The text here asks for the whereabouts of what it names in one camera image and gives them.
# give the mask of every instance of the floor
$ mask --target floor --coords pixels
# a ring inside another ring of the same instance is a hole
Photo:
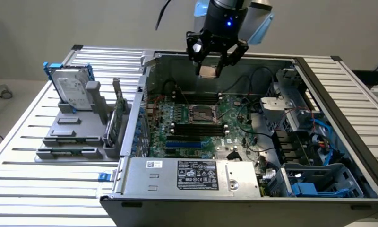
[[[46,83],[43,80],[0,79],[0,85],[7,84],[14,93],[12,99],[0,98],[0,134],[4,137]]]

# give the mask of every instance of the power supply label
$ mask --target power supply label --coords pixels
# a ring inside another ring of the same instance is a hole
[[[180,190],[219,190],[216,162],[179,161],[178,188]]]

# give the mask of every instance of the gray wall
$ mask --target gray wall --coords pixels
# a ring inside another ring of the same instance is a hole
[[[0,78],[46,79],[43,61],[74,44],[186,48],[196,0],[0,0]],[[378,0],[271,0],[275,23],[252,52],[340,55],[351,67],[378,62]]]

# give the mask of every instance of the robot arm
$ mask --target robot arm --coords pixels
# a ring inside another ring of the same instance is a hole
[[[261,42],[272,19],[268,0],[211,0],[202,31],[187,32],[188,54],[198,64],[196,74],[202,73],[202,63],[207,56],[218,52],[220,62],[212,77],[220,77],[223,67],[236,65],[249,49],[247,40],[252,44]],[[228,55],[235,45],[236,50]]]

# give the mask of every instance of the motherboard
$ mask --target motherboard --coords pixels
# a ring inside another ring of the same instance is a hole
[[[151,157],[256,161],[260,157],[243,96],[152,96]]]

